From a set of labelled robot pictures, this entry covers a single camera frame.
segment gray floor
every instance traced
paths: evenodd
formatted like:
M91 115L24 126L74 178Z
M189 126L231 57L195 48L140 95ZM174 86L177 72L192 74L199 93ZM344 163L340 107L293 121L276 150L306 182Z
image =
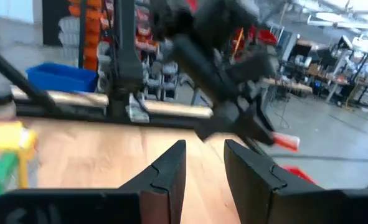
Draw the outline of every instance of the gray floor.
M67 63L60 49L43 48L41 40L40 27L0 19L0 53L22 73L44 61ZM189 87L179 90L179 102L188 103L191 97ZM270 119L277 131L300 137L301 144L297 154L266 149L279 164L299 166L326 189L367 187L368 113L351 113L311 96L292 97L284 116L290 127L282 128L278 116L282 107L271 106Z

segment blue plastic bin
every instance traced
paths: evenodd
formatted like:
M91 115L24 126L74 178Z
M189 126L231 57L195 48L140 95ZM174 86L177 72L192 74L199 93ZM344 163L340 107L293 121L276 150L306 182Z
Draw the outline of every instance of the blue plastic bin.
M26 72L29 81L41 90L94 92L97 86L96 72L56 63L43 63Z

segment blue bin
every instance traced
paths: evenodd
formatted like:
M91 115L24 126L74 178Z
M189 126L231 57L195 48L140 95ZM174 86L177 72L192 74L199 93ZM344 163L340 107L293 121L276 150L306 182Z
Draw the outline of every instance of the blue bin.
M26 70L29 81L41 90L94 92L97 73L56 63L43 63Z

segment concrete floor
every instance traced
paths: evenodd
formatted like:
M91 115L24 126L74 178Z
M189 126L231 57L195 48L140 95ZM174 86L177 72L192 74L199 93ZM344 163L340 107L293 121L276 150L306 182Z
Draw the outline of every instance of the concrete floor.
M0 53L22 73L45 61L67 63L60 49L41 45L41 27L0 19ZM179 90L179 102L192 97L189 87ZM299 153L277 147L266 149L279 164L296 165L326 189L365 188L368 185L368 113L353 113L322 101L292 97L280 126L282 104L270 107L268 115L276 130L300 137Z

